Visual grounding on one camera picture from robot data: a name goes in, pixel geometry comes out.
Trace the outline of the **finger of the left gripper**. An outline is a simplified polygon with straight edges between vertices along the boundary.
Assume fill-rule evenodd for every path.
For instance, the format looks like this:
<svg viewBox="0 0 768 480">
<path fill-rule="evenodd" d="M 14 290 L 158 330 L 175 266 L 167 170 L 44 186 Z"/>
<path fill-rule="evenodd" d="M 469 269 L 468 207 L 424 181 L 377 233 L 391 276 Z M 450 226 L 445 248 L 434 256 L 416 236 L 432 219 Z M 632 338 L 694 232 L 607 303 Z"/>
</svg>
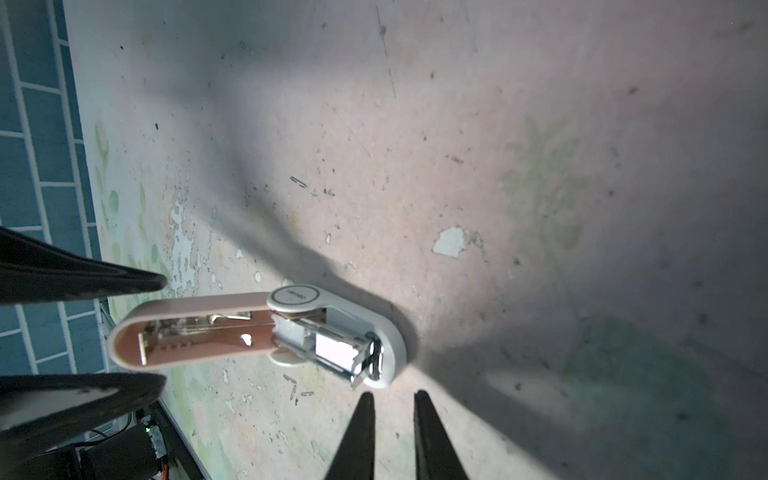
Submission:
<svg viewBox="0 0 768 480">
<path fill-rule="evenodd" d="M 1 229 L 3 305 L 93 300 L 155 292 L 166 285 L 160 273 L 84 258 Z"/>
</svg>

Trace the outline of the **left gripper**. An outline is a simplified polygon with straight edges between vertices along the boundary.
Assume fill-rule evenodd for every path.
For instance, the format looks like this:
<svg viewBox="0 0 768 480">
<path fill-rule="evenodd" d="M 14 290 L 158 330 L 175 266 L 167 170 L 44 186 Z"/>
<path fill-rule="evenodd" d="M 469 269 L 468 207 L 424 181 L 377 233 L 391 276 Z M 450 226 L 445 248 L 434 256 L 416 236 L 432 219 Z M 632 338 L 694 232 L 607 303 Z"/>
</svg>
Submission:
<svg viewBox="0 0 768 480">
<path fill-rule="evenodd" d="M 1 460 L 21 463 L 3 465 L 1 477 L 208 479 L 166 406 L 145 407 L 165 384 L 148 373 L 3 376 Z"/>
</svg>

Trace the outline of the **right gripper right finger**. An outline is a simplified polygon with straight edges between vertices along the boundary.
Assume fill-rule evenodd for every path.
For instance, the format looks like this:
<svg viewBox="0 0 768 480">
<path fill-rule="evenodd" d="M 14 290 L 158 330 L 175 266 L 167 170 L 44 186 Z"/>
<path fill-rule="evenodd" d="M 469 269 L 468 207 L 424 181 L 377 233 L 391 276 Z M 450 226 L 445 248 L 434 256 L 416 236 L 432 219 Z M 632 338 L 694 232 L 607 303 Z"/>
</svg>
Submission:
<svg viewBox="0 0 768 480">
<path fill-rule="evenodd" d="M 425 390 L 419 390 L 414 395 L 413 417 L 416 478 L 468 480 L 447 431 Z"/>
</svg>

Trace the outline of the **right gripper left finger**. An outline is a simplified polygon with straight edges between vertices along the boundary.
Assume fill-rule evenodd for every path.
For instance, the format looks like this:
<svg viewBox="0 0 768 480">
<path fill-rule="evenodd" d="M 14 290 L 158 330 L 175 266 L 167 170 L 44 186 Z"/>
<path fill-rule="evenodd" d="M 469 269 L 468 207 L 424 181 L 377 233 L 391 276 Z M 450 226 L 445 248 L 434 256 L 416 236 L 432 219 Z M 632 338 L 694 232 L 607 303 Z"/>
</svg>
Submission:
<svg viewBox="0 0 768 480">
<path fill-rule="evenodd" d="M 326 473 L 326 480 L 372 480 L 375 474 L 375 400 L 360 396 L 354 413 Z"/>
</svg>

